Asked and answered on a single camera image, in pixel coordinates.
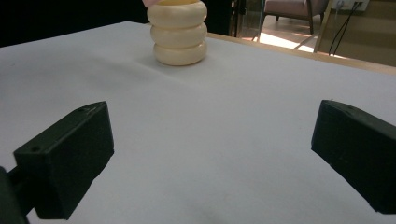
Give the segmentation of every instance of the sunlight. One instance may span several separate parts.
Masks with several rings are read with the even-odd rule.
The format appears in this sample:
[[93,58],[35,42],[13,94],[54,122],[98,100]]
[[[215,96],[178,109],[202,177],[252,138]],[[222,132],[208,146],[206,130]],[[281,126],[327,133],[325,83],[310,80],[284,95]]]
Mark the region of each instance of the sunlight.
[[292,41],[289,41],[286,39],[282,39],[282,38],[279,38],[274,35],[268,35],[265,33],[261,34],[260,43],[279,46],[279,47],[288,48],[288,49],[294,49],[299,45],[299,43],[295,43],[295,42],[292,42]]
[[303,36],[303,37],[310,37],[311,35],[304,35],[304,34],[299,34],[299,33],[292,33],[293,35],[297,35],[297,36]]
[[299,48],[297,48],[297,50],[306,51],[306,52],[314,52],[314,49],[313,49],[313,48],[310,48],[310,47],[304,46],[304,45],[302,45],[302,46],[300,46]]

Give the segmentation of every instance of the power outlet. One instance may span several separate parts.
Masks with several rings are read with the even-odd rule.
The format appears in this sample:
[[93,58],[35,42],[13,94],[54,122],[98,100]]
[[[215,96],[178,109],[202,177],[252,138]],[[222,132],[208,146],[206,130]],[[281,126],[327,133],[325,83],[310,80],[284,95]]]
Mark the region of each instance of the power outlet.
[[355,2],[361,3],[358,8],[356,8],[357,11],[365,11],[367,8],[367,5],[369,5],[370,0],[355,0]]
[[352,10],[355,4],[360,3],[356,8],[357,11],[365,11],[370,0],[333,0],[332,8],[339,10]]

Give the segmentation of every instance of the white tablecloth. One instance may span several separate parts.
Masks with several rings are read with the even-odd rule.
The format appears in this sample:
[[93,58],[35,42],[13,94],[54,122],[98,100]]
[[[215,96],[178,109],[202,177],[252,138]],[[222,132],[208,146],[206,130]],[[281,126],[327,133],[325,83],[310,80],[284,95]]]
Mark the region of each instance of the white tablecloth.
[[181,67],[132,22],[0,49],[0,165],[107,101],[115,155],[68,223],[396,223],[310,149],[323,99],[396,124],[396,76],[206,41]]

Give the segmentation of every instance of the cream ring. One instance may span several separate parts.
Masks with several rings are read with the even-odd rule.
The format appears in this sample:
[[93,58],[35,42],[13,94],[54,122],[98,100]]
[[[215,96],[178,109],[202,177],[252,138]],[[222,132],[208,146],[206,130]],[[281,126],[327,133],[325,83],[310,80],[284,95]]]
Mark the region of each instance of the cream ring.
[[197,63],[205,57],[206,51],[207,46],[205,41],[197,46],[186,49],[168,49],[157,44],[154,45],[155,58],[160,63],[169,65],[187,65]]
[[162,6],[174,6],[174,5],[186,5],[191,3],[196,3],[200,0],[161,0],[158,5]]
[[167,30],[157,26],[151,26],[152,40],[165,48],[187,48],[199,45],[206,37],[207,28],[202,22],[200,25],[176,30]]
[[206,18],[207,9],[203,2],[185,5],[153,5],[148,8],[148,20],[162,28],[186,28],[197,26]]

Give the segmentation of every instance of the chair leg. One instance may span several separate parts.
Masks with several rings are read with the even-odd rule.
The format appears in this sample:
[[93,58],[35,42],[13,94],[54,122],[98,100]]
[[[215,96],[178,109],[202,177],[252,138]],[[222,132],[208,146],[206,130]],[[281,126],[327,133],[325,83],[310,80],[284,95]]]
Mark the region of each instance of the chair leg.
[[314,33],[314,21],[312,20],[312,17],[309,18],[309,32],[311,35]]
[[258,31],[258,33],[256,35],[257,36],[257,42],[260,42],[260,36],[262,34],[262,27],[264,26],[264,19],[265,19],[266,16],[267,16],[267,14],[265,12],[262,13],[262,20],[260,21],[260,28],[259,28],[259,31]]
[[320,24],[322,24],[324,18],[324,12],[320,13]]

